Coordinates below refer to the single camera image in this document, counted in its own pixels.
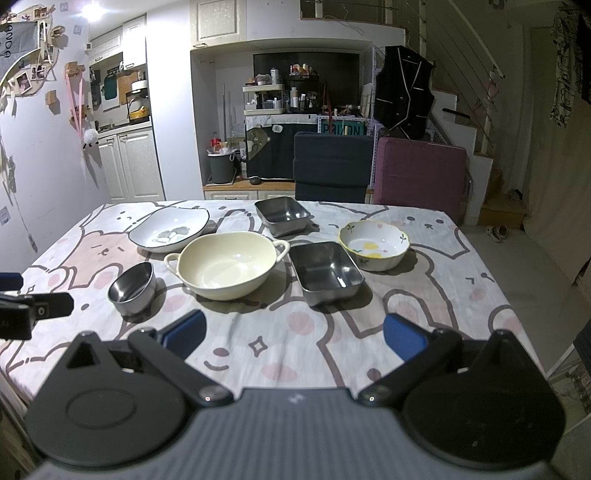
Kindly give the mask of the grey trash bin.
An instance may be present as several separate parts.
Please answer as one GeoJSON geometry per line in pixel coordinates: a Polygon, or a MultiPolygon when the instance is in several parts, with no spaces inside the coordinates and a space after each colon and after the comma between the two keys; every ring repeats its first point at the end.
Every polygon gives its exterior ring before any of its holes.
{"type": "Polygon", "coordinates": [[[235,151],[208,152],[213,184],[228,184],[235,179],[235,151]]]}

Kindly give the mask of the white plate with leaf print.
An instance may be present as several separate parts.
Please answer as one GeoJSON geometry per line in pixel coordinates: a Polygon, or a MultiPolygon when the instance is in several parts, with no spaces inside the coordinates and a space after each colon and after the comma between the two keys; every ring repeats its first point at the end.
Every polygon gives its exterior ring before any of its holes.
{"type": "Polygon", "coordinates": [[[165,207],[153,212],[128,233],[129,241],[142,250],[168,254],[182,250],[204,233],[211,219],[204,208],[165,207]]]}

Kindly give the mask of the cream bowl with handles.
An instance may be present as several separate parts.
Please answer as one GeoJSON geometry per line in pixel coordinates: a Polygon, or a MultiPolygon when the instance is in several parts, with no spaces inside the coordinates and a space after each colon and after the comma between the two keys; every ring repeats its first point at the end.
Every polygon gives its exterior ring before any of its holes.
{"type": "Polygon", "coordinates": [[[288,253],[287,241],[235,231],[200,236],[181,252],[167,254],[163,262],[198,296],[230,301],[259,289],[288,253]]]}

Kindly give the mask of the shoes on floor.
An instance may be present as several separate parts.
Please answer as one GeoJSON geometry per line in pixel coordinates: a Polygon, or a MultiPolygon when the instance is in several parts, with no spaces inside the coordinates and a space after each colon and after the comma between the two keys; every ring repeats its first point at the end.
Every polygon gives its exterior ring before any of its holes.
{"type": "Polygon", "coordinates": [[[508,237],[509,229],[506,225],[489,225],[485,232],[494,242],[501,243],[508,237]]]}

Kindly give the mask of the white shelf with bottles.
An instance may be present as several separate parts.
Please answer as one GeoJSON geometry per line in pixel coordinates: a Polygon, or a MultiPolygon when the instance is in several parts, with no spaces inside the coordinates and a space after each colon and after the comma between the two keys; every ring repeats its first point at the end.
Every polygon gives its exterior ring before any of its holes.
{"type": "Polygon", "coordinates": [[[252,85],[242,87],[245,116],[278,115],[283,113],[283,85],[252,85]]]}

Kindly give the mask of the black jacket on hanger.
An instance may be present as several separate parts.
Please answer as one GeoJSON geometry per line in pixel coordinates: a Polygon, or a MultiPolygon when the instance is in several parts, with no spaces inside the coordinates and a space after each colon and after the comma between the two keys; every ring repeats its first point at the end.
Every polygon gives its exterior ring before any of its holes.
{"type": "Polygon", "coordinates": [[[374,119],[392,136],[422,140],[435,96],[430,82],[434,66],[405,46],[388,46],[376,76],[374,119]]]}

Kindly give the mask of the maroon chair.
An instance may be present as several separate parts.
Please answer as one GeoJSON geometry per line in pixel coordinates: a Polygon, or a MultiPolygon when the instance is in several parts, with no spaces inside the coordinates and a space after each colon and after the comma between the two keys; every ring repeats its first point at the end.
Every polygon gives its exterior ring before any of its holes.
{"type": "Polygon", "coordinates": [[[374,202],[441,211],[457,221],[467,166],[462,147],[383,137],[378,142],[374,202]]]}

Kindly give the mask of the rectangular steel tray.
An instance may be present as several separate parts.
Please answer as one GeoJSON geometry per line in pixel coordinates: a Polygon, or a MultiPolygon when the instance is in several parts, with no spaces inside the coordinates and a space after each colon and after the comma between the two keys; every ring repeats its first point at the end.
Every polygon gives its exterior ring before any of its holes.
{"type": "Polygon", "coordinates": [[[280,196],[259,200],[254,207],[263,226],[276,238],[297,234],[310,224],[311,213],[294,198],[280,196]]]}
{"type": "Polygon", "coordinates": [[[365,282],[356,263],[337,242],[293,246],[290,261],[311,307],[348,300],[365,282]]]}

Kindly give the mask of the white kitchen cabinet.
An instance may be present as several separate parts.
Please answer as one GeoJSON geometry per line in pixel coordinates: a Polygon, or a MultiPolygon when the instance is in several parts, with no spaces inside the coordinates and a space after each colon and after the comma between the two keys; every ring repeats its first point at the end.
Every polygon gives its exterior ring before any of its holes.
{"type": "Polygon", "coordinates": [[[100,133],[98,148],[113,203],[164,199],[150,121],[100,133]]]}

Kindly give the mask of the dark blue chair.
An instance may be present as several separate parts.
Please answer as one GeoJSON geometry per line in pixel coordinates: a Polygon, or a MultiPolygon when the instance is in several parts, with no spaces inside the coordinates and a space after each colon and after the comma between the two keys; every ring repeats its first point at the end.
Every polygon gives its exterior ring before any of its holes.
{"type": "Polygon", "coordinates": [[[294,136],[294,194],[303,201],[365,202],[373,140],[300,132],[294,136]]]}

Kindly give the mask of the cartoon animal print tablecloth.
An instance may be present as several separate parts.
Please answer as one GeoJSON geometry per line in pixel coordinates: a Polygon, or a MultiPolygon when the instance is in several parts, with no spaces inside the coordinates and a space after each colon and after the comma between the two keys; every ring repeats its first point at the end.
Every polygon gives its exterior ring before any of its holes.
{"type": "Polygon", "coordinates": [[[108,300],[113,281],[145,255],[129,232],[162,209],[159,202],[106,204],[65,232],[24,272],[30,293],[66,292],[71,315],[36,325],[28,341],[1,345],[1,375],[23,400],[37,393],[74,337],[90,330],[104,340],[126,337],[140,326],[161,328],[199,309],[207,335],[188,363],[233,392],[247,387],[332,388],[359,391],[400,365],[384,341],[382,325],[398,313],[421,327],[452,328],[485,340],[496,329],[530,345],[499,284],[460,228],[442,212],[410,207],[308,203],[312,227],[294,243],[334,241],[349,222],[383,221],[401,228],[410,252],[388,273],[367,273],[355,297],[311,308],[290,262],[263,286],[235,302],[193,294],[150,257],[155,299],[137,321],[124,320],[108,300]]]}

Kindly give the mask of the round stainless steel bowl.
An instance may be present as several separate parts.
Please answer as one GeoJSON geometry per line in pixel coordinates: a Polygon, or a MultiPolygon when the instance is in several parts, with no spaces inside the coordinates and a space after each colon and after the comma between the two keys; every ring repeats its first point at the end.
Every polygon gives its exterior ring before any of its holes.
{"type": "Polygon", "coordinates": [[[143,312],[156,292],[156,276],[151,263],[141,262],[125,270],[109,287],[108,300],[122,317],[143,312]]]}

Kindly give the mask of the lemon print scalloped bowl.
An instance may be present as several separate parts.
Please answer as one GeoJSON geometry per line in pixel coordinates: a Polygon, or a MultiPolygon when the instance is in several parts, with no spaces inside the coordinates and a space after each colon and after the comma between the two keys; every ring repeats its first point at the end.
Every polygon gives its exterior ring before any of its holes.
{"type": "Polygon", "coordinates": [[[368,272],[386,272],[397,267],[411,242],[399,227],[382,221],[349,222],[339,230],[339,244],[356,265],[368,272]]]}

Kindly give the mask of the wooden low bench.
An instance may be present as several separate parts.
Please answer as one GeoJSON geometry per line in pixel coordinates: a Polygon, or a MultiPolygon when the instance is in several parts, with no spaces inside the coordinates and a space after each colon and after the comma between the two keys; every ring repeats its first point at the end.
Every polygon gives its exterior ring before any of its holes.
{"type": "Polygon", "coordinates": [[[228,184],[206,184],[204,192],[230,192],[230,191],[287,191],[294,192],[296,184],[287,181],[262,181],[252,184],[249,180],[239,180],[228,184]]]}

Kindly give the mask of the black sign with text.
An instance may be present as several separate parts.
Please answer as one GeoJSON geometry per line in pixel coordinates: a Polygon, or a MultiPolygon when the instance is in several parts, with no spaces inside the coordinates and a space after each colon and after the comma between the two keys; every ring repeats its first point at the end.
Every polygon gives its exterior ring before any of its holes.
{"type": "Polygon", "coordinates": [[[363,136],[366,135],[367,125],[365,122],[356,120],[321,120],[321,126],[318,130],[322,134],[332,134],[339,136],[363,136]]]}

